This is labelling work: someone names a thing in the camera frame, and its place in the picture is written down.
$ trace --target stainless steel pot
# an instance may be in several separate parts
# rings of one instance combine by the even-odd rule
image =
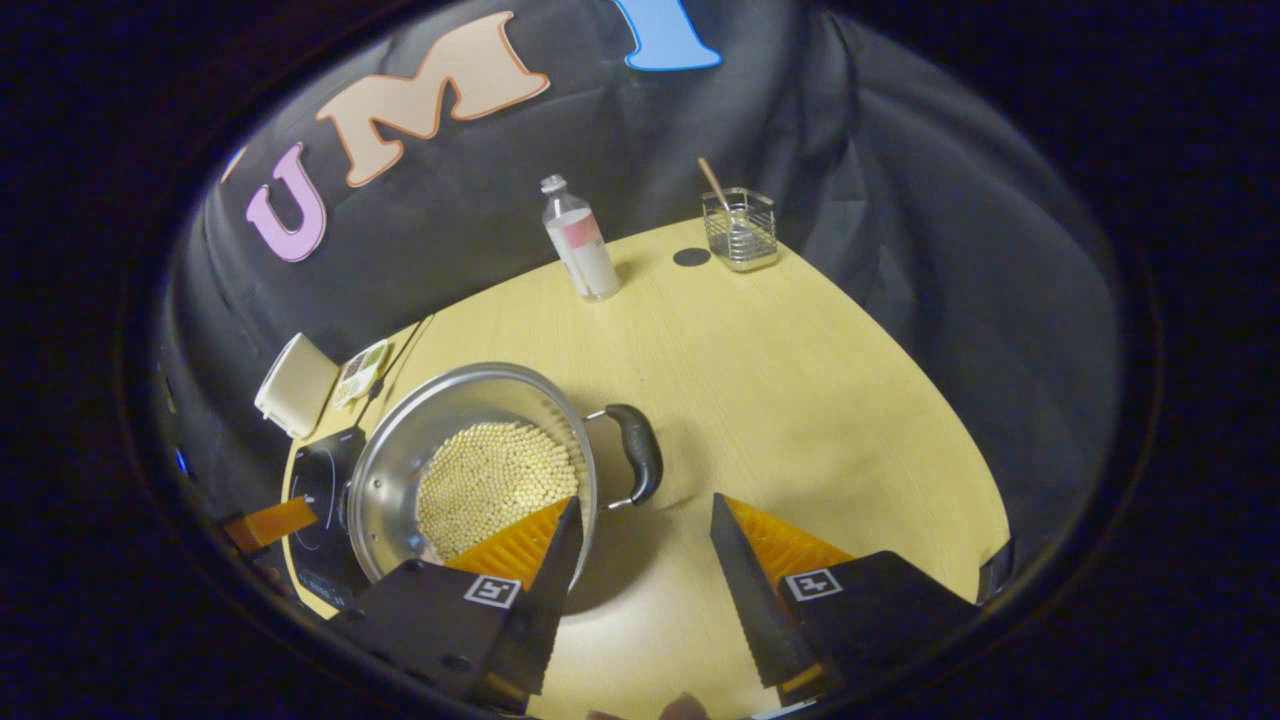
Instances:
[[[582,509],[582,574],[598,514],[598,483],[589,420],[608,415],[622,430],[622,448],[635,470],[631,495],[607,509],[640,505],[662,480],[662,452],[649,420],[630,405],[608,405],[580,418],[564,393],[543,375],[509,363],[466,365],[408,393],[383,418],[365,445],[347,495],[347,528],[356,559],[370,580],[411,559],[438,562],[417,528],[416,497],[422,474],[445,439],[476,423],[521,421],[541,428],[568,448]]]

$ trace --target induction cooktop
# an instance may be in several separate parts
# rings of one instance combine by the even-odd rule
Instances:
[[[298,448],[288,478],[288,498],[305,497],[319,518],[285,538],[293,559],[294,585],[334,610],[351,605],[369,587],[347,534],[343,493],[351,480],[365,433],[351,428]]]

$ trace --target plastic bottle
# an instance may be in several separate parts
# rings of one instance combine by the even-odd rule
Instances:
[[[577,293],[590,301],[604,300],[618,291],[618,274],[591,206],[570,195],[567,187],[559,176],[543,179],[543,195],[547,196],[543,224]]]

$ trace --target bottle cap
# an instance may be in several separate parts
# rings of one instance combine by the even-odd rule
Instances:
[[[550,195],[557,190],[564,190],[566,187],[568,187],[568,183],[559,176],[548,176],[543,178],[543,193],[545,195]]]

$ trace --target beige letter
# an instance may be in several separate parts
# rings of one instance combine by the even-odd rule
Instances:
[[[422,140],[435,135],[444,83],[458,96],[449,113],[456,120],[488,115],[550,87],[547,76],[530,73],[511,49],[504,26],[515,15],[494,13],[449,31],[426,51],[417,76],[369,76],[320,108],[316,119],[333,120],[351,158],[347,184],[367,183],[404,152],[404,143],[383,140],[374,122]]]

